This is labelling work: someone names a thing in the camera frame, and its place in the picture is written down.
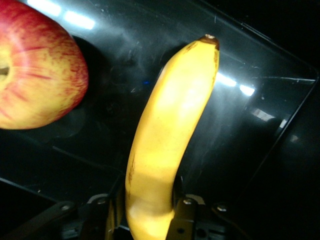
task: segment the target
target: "brown banana tip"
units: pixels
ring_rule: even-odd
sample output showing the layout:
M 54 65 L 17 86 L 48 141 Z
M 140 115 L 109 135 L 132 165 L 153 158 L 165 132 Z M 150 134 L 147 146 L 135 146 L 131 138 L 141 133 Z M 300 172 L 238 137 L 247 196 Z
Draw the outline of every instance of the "brown banana tip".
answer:
M 203 37 L 199 38 L 199 41 L 201 41 L 203 43 L 207 43 L 207 44 L 213 44 L 213 45 L 215 45 L 215 48 L 217 50 L 220 49 L 219 40 L 215 36 L 212 36 L 210 34 L 206 34 Z

